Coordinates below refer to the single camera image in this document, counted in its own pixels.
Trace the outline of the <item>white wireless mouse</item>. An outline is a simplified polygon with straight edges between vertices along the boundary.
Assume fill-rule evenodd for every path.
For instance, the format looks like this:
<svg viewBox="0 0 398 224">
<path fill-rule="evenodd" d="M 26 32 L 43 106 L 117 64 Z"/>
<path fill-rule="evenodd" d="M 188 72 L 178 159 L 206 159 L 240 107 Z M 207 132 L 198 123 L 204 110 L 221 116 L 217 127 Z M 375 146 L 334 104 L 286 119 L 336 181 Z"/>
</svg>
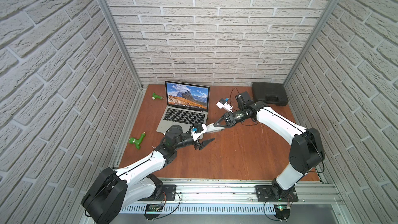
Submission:
<svg viewBox="0 0 398 224">
<path fill-rule="evenodd" d="M 225 127 L 215 127 L 214 123 L 209 124 L 206 128 L 206 133 L 216 133 L 225 129 Z"/>
</svg>

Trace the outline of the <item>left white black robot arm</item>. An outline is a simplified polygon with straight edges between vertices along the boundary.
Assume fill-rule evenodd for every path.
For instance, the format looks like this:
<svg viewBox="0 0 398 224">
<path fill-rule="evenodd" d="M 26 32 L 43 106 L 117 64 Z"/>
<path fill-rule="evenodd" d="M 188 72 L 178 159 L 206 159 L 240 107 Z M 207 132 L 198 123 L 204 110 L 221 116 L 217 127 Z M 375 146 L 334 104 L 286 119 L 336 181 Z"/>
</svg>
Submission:
<svg viewBox="0 0 398 224">
<path fill-rule="evenodd" d="M 157 198 L 162 182 L 153 175 L 172 163 L 177 149 L 194 146 L 202 150 L 211 141 L 199 141 L 204 133 L 223 131 L 213 124 L 194 124 L 188 132 L 179 125 L 171 126 L 160 144 L 143 159 L 121 169 L 104 169 L 82 199 L 85 215 L 97 224 L 108 224 L 122 208 L 143 198 Z"/>
</svg>

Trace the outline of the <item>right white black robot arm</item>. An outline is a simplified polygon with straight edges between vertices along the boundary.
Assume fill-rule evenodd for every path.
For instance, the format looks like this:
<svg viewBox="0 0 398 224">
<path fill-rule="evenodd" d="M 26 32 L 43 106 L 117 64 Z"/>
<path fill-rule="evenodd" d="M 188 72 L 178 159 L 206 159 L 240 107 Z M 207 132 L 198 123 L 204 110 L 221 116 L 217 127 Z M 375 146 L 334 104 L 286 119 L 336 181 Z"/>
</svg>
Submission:
<svg viewBox="0 0 398 224">
<path fill-rule="evenodd" d="M 268 195 L 276 200 L 287 197 L 291 189 L 313 168 L 323 164 L 325 152 L 321 135 L 315 128 L 307 129 L 274 111 L 262 101 L 254 102 L 247 92 L 236 97 L 238 111 L 232 111 L 227 98 L 217 102 L 219 109 L 227 111 L 213 126 L 231 128 L 247 119 L 264 124 L 280 135 L 290 145 L 289 163 L 272 181 Z"/>
</svg>

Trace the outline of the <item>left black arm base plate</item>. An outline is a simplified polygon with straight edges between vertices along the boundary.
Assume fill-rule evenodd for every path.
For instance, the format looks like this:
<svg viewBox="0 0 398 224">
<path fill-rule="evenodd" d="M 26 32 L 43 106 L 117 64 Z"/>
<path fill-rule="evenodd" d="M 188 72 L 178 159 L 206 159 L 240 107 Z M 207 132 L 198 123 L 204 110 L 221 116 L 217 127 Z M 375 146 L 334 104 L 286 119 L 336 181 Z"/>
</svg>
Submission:
<svg viewBox="0 0 398 224">
<path fill-rule="evenodd" d="M 166 184 L 162 188 L 157 187 L 154 193 L 146 198 L 146 201 L 174 201 L 176 197 L 176 185 Z"/>
</svg>

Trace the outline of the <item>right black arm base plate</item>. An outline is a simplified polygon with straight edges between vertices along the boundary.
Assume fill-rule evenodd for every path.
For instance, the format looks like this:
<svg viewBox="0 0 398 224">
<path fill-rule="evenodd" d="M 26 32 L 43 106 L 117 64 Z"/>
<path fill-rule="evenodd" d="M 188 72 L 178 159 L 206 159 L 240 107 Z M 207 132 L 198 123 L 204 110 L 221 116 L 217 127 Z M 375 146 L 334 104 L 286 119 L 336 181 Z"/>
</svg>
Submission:
<svg viewBox="0 0 398 224">
<path fill-rule="evenodd" d="M 274 185 L 255 186 L 256 196 L 259 202 L 298 202 L 295 187 L 289 190 L 279 189 Z"/>
</svg>

